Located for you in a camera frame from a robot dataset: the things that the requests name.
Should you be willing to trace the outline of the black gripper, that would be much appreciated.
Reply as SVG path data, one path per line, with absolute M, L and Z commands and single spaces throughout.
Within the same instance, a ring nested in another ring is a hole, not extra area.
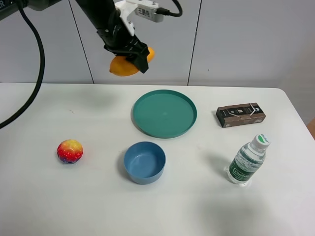
M 97 27 L 97 33 L 103 40 L 104 48 L 110 52 L 115 50 L 124 50 L 131 47 L 137 49 L 143 48 L 142 51 L 131 52 L 127 60 L 130 61 L 141 73 L 148 69 L 147 56 L 150 54 L 148 46 L 141 42 L 136 35 L 131 36 L 125 25 L 120 19 L 118 10 L 110 13 L 106 20 L 103 20 L 101 26 Z

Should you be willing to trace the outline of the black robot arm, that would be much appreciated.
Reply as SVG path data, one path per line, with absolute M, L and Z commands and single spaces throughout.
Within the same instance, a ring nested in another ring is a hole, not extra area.
M 44 49 L 38 31 L 23 9 L 29 7 L 42 11 L 57 2 L 57 0 L 2 0 L 0 2 L 1 19 L 19 11 L 33 31 L 40 51 L 39 78 L 42 78 L 44 74 Z M 124 57 L 128 63 L 142 73 L 148 70 L 148 46 L 128 29 L 129 23 L 122 18 L 123 10 L 117 9 L 112 0 L 78 0 L 77 3 L 96 28 L 106 50 L 115 54 L 116 57 Z

